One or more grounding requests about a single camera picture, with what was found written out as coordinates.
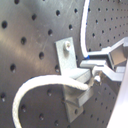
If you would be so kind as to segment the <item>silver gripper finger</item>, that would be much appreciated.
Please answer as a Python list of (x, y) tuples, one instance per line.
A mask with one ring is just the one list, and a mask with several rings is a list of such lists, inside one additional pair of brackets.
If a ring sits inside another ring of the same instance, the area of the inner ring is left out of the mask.
[(88, 55), (89, 58), (80, 63), (81, 67), (107, 64), (113, 69), (128, 58), (128, 37), (124, 37), (111, 47), (103, 48), (101, 51), (89, 52)]
[(92, 74), (96, 75), (97, 73), (103, 73), (107, 76), (111, 81), (122, 82), (124, 78), (124, 74), (120, 72), (114, 72), (108, 66), (95, 66), (92, 70)]

